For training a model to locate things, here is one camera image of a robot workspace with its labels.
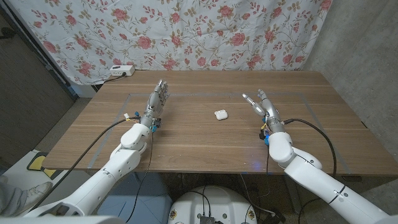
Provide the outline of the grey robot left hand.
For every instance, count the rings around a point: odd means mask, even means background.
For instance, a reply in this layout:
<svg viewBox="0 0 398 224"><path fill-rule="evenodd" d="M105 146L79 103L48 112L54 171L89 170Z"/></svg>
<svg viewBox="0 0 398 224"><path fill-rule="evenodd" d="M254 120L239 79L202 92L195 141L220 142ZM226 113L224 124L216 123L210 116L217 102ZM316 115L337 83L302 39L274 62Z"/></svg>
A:
<svg viewBox="0 0 398 224"><path fill-rule="evenodd" d="M163 107L169 96L170 93L168 92L167 82L160 79L154 91L150 94L144 114L140 118L140 123L148 128L152 126L155 119L162 114Z"/></svg>

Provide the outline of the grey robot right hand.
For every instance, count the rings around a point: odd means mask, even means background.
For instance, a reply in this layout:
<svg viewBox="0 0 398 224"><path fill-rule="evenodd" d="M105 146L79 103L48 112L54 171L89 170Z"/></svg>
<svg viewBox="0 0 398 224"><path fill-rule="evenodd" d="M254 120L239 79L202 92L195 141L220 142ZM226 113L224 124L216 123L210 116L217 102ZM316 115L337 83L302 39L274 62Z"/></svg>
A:
<svg viewBox="0 0 398 224"><path fill-rule="evenodd" d="M243 93L243 98L251 105L256 114L266 119L267 127L272 133L285 132L279 113L265 92L258 89L259 103L255 102L247 94Z"/></svg>

